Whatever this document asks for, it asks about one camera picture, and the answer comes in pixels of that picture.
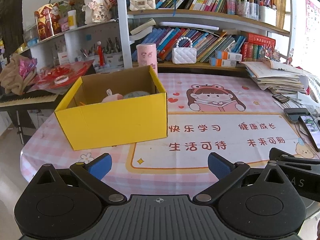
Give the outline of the pink plush pig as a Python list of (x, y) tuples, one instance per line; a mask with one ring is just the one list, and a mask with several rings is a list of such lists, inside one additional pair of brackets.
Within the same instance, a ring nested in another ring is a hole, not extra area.
[(108, 89), (106, 91), (107, 96), (102, 100), (102, 103), (112, 102), (112, 101), (118, 101), (123, 99), (124, 97), (121, 94), (113, 94), (111, 89)]

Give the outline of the yellow tape roll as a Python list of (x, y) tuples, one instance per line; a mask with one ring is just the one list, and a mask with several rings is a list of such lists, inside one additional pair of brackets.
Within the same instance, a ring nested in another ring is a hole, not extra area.
[(137, 97), (148, 96), (148, 95), (150, 95), (150, 93), (145, 91), (134, 91), (124, 95), (123, 99), (137, 98)]

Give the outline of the black smartphone lit screen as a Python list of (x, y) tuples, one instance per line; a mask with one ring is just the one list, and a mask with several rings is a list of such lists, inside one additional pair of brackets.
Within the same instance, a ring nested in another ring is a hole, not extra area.
[(317, 152), (319, 152), (320, 148), (320, 139), (319, 139), (319, 127), (316, 122), (313, 120), (310, 115), (301, 115), (298, 118), (299, 122), (302, 124), (304, 129), (306, 130), (309, 138), (312, 141), (312, 144)]

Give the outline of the pink cartoon table mat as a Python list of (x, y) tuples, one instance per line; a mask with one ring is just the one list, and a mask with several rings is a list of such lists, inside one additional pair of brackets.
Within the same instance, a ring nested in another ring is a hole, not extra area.
[[(50, 116), (24, 146), (21, 173), (31, 180), (46, 163), (68, 168), (110, 154), (112, 168), (103, 181), (126, 195), (194, 195), (216, 181), (207, 158), (216, 152), (230, 162), (263, 167), (276, 147), (299, 158), (318, 159), (299, 125), (291, 124), (284, 107), (251, 79), (196, 74), (160, 74), (168, 94), (168, 136), (164, 139), (105, 148), (72, 150), (57, 119)], [(188, 105), (192, 85), (222, 86), (244, 108), (201, 111)]]

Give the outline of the black power bank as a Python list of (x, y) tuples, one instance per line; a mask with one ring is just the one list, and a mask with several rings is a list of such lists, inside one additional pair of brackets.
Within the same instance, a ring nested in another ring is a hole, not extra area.
[(285, 108), (284, 113), (288, 118), (288, 120), (293, 124), (296, 124), (299, 122), (298, 119), (300, 116), (310, 115), (307, 108)]

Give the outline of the yellow cardboard box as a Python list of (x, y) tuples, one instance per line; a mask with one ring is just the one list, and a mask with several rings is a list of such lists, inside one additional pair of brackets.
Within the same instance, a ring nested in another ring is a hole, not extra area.
[[(111, 89), (122, 96), (148, 96), (102, 103)], [(55, 116), (73, 150), (162, 139), (168, 135), (167, 92), (150, 66), (81, 76), (63, 97)]]

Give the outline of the black calculator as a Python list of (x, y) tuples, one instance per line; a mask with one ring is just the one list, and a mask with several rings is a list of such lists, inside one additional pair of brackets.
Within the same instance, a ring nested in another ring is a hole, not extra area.
[(289, 98), (283, 96), (282, 94), (274, 94), (274, 95), (272, 95), (272, 98), (274, 98), (275, 100), (277, 100), (281, 104), (285, 104), (285, 103), (289, 102)]

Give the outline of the black piano keyboard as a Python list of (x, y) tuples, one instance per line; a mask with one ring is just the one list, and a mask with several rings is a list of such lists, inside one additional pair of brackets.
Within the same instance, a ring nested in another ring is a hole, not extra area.
[(36, 90), (23, 95), (1, 95), (1, 112), (15, 110), (55, 109), (63, 95)]

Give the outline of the white tape roll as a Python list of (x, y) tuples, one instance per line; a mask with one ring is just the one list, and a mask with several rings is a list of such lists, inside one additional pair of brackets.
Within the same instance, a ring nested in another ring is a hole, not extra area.
[(57, 77), (55, 80), (54, 80), (54, 83), (56, 85), (59, 85), (59, 84), (62, 84), (62, 83), (65, 83), (66, 81), (69, 80), (69, 76), (68, 75), (61, 75), (59, 77)]

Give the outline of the red paper decoration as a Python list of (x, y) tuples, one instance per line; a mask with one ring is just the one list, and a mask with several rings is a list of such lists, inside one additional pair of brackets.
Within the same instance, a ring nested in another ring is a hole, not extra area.
[[(77, 81), (79, 77), (91, 73), (95, 74), (93, 62), (94, 60), (80, 61), (45, 69), (35, 76), (32, 81), (32, 86), (27, 92), (30, 93), (36, 90), (45, 90), (55, 94), (63, 94), (73, 85), (73, 83), (75, 83), (75, 81)], [(69, 80), (65, 83), (56, 85), (54, 80), (61, 75), (68, 75)]]

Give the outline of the stack of papers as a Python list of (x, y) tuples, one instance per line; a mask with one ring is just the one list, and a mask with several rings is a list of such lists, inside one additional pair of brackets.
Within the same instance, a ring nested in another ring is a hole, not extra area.
[(273, 94), (308, 93), (309, 79), (302, 69), (269, 59), (241, 64), (261, 90), (269, 89)]

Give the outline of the orange white carton lower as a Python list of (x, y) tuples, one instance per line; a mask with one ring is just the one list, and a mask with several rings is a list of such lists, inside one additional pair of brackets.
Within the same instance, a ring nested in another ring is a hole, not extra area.
[(236, 67), (237, 64), (237, 62), (233, 60), (217, 59), (215, 57), (211, 57), (209, 62), (211, 66), (217, 67)]

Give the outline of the orange white carton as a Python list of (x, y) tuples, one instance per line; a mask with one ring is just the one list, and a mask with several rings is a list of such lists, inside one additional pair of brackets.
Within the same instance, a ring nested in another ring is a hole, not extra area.
[(215, 57), (211, 57), (209, 62), (211, 66), (217, 67), (236, 67), (237, 64), (237, 62), (233, 60), (217, 59)]
[(222, 60), (231, 60), (231, 61), (242, 61), (242, 55), (239, 53), (232, 53), (228, 51), (216, 51), (215, 52), (215, 57), (217, 59), (222, 59)]

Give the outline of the orange white carton upper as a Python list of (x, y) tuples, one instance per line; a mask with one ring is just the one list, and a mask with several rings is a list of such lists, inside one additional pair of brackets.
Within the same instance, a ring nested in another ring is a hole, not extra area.
[(217, 59), (222, 59), (222, 60), (231, 60), (231, 61), (242, 61), (242, 55), (239, 53), (232, 53), (228, 51), (216, 51), (215, 52), (215, 57)]

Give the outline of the red figurine pen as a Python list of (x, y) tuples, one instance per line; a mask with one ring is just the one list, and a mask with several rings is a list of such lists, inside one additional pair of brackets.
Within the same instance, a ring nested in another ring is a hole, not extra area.
[(103, 67), (105, 64), (105, 61), (104, 61), (104, 54), (103, 54), (103, 49), (100, 41), (97, 42), (97, 54), (99, 55), (99, 65), (100, 67)]

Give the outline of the white quilted pearl handbag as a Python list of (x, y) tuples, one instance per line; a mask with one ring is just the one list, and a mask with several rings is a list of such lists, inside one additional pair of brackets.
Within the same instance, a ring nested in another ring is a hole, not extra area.
[[(188, 41), (188, 47), (180, 47), (181, 41)], [(195, 64), (197, 62), (197, 50), (193, 47), (193, 42), (190, 38), (180, 37), (172, 49), (173, 64)]]

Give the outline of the beige plush blanket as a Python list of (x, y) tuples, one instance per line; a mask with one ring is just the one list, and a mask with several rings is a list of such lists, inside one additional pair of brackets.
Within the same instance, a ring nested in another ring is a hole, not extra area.
[(26, 61), (29, 61), (29, 58), (20, 54), (13, 54), (10, 63), (2, 69), (1, 87), (4, 89), (5, 94), (22, 95), (25, 88), (30, 85), (36, 76), (36, 67), (32, 67), (26, 77), (20, 74), (20, 63), (25, 63)]

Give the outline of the pink cylinder container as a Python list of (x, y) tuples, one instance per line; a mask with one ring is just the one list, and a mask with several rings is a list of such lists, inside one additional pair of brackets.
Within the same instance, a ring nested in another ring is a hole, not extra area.
[(137, 62), (139, 67), (151, 66), (155, 73), (158, 74), (156, 44), (139, 44), (137, 46)]

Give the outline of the row of lower books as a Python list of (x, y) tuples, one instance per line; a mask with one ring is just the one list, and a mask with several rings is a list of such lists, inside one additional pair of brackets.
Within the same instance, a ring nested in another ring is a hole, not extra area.
[(240, 53), (246, 37), (235, 34), (215, 33), (202, 29), (190, 28), (154, 28), (141, 44), (154, 43), (157, 48), (157, 57), (162, 61), (172, 60), (172, 49), (176, 46), (179, 37), (188, 37), (197, 50), (197, 61), (208, 63), (215, 57), (217, 51)]

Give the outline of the red dictionary book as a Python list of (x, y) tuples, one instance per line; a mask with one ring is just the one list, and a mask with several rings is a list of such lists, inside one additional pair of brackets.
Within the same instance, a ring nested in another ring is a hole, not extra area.
[(271, 47), (276, 46), (275, 39), (272, 39), (267, 36), (263, 36), (255, 33), (249, 33), (245, 31), (242, 31), (241, 35), (246, 38), (246, 41), (248, 43), (257, 44), (259, 46), (271, 46)]

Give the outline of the red festive gift bag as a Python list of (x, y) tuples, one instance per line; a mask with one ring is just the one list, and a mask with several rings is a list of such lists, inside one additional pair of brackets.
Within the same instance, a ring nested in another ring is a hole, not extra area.
[(62, 32), (59, 23), (61, 17), (58, 3), (43, 5), (34, 11), (34, 17), (40, 41)]

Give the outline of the white pen holder box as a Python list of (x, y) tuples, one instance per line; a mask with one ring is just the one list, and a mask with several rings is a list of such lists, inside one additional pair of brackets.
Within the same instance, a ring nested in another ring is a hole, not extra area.
[(261, 5), (259, 7), (259, 21), (272, 26), (276, 26), (277, 10)]

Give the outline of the white rabbit figurine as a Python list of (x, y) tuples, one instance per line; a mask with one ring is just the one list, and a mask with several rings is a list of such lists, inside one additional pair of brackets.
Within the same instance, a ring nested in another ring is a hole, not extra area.
[(84, 0), (85, 25), (109, 21), (112, 18), (111, 8), (109, 0)]

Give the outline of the white bookshelf frame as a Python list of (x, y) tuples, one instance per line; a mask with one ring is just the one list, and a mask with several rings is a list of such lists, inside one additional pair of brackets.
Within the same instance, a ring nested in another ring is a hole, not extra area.
[[(22, 0), (23, 26), (28, 27), (34, 20), (34, 11), (46, 4), (49, 0)], [(289, 38), (287, 49), (290, 50), (292, 41), (292, 31), (285, 31), (273, 25), (244, 18), (237, 15), (228, 15), (211, 11), (197, 11), (184, 9), (156, 9), (146, 11), (128, 11), (126, 0), (117, 0), (117, 13), (120, 30), (120, 41), (123, 51), (124, 67), (132, 67), (131, 45), (128, 20), (150, 19), (157, 21), (187, 22), (212, 25), (214, 27), (234, 28), (247, 32), (267, 35), (275, 33)]]

